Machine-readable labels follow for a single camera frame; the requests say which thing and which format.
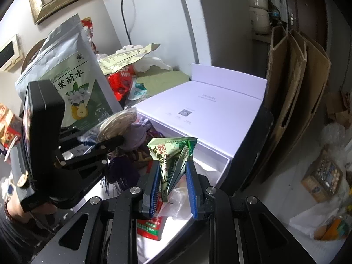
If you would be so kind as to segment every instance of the beige cord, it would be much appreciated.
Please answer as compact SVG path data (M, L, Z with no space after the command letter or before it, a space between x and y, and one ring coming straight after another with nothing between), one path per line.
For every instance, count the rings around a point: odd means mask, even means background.
M128 108L111 115L106 119L99 128L99 134L96 137L98 143L109 140L117 135L125 133L126 129L137 119L136 108Z

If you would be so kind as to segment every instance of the yellow paper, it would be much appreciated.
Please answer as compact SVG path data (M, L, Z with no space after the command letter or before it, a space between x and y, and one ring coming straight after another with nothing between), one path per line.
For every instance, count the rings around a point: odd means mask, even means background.
M127 53L115 53L98 61L105 75L117 72L126 65L139 61L143 56L158 48L159 44L149 44L142 49Z

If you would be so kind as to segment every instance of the hand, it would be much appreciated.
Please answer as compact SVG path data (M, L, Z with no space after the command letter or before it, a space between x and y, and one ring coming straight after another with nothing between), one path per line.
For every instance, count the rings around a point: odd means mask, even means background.
M18 199L16 190L14 190L11 199L7 203L7 210L8 210L8 213L15 220L21 223L27 223L31 219L30 214L28 212L25 213L23 211L20 200ZM31 212L37 212L42 214L53 214L56 212L56 210L57 208L53 204L46 202L41 206L35 208Z

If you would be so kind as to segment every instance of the white pot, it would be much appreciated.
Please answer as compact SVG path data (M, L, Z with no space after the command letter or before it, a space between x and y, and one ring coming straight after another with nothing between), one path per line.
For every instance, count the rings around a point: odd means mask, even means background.
M268 10L268 0L248 0L249 7Z
M249 8L252 31L257 34L270 33L270 19L267 11L258 8Z

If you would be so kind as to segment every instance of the person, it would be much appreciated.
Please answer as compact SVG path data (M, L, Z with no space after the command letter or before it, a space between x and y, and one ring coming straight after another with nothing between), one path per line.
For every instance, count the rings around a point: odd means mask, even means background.
M53 204L45 203L32 212L53 214ZM28 212L24 212L16 191L0 209L0 264L30 263L49 240L47 231L39 229Z

